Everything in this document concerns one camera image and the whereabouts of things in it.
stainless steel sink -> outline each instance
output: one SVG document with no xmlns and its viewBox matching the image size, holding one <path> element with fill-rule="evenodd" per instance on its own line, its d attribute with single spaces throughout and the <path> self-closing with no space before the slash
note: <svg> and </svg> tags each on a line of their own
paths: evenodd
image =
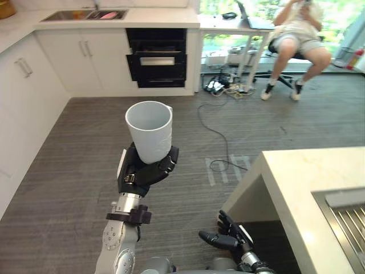
<svg viewBox="0 0 365 274">
<path fill-rule="evenodd" d="M 365 274 L 365 188 L 312 193 L 356 274 Z"/>
<path fill-rule="evenodd" d="M 69 21 L 69 20 L 85 20 L 93 10 L 62 10 L 53 13 L 41 22 L 47 21 Z"/>
<path fill-rule="evenodd" d="M 128 10 L 95 10 L 89 15 L 87 15 L 87 20 L 123 20 Z M 104 19 L 104 15 L 108 13 L 115 13 L 115 16 Z"/>
</svg>

cup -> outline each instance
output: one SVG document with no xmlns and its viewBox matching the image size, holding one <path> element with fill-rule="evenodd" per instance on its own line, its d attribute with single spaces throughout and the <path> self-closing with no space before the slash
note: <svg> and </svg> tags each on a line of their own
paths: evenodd
<svg viewBox="0 0 365 274">
<path fill-rule="evenodd" d="M 171 149 L 172 107 L 157 101 L 144 101 L 125 113 L 139 158 L 146 164 L 162 160 Z"/>
</svg>

red fire extinguisher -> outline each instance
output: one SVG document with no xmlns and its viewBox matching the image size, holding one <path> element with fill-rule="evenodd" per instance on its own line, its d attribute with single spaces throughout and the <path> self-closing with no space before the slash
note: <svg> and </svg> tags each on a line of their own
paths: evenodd
<svg viewBox="0 0 365 274">
<path fill-rule="evenodd" d="M 346 68 L 348 70 L 352 70 L 363 54 L 364 54 L 364 49 L 356 50 L 356 52 L 354 52 L 353 56 L 351 57 L 349 63 L 347 64 Z"/>
</svg>

office chair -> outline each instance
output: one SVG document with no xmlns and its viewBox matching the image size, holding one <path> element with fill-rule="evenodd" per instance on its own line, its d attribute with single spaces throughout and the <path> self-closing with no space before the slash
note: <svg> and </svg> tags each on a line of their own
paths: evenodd
<svg viewBox="0 0 365 274">
<path fill-rule="evenodd" d="M 324 36 L 319 36 L 319 40 L 323 41 L 324 40 Z M 271 42 L 269 43 L 269 46 L 267 47 L 267 49 L 271 52 L 271 53 L 278 53 L 278 51 L 275 49 L 275 47 L 273 46 L 274 41 L 277 38 L 271 40 Z M 297 51 L 294 56 L 294 59 L 299 59 L 299 60 L 306 60 L 306 58 L 299 52 Z M 270 78 L 271 77 L 271 70 L 268 70 L 267 72 L 257 72 L 255 74 L 255 77 L 253 79 L 253 82 L 256 82 L 256 78 Z M 293 82 L 293 76 L 292 75 L 287 75 L 287 74 L 281 74 L 278 78 L 278 81 L 282 82 L 284 85 L 292 88 L 292 82 Z"/>
</svg>

shorts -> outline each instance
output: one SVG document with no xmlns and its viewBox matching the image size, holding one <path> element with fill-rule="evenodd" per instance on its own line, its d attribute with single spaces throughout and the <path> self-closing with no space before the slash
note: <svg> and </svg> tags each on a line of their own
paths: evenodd
<svg viewBox="0 0 365 274">
<path fill-rule="evenodd" d="M 300 34 L 300 33 L 280 33 L 278 37 L 276 37 L 273 42 L 273 46 L 279 52 L 279 47 L 281 42 L 286 39 L 291 38 L 294 40 L 294 43 L 298 47 L 298 51 L 301 54 L 306 53 L 309 50 L 316 49 L 317 47 L 324 47 L 323 43 L 319 40 L 319 38 L 313 38 L 309 35 Z"/>
</svg>

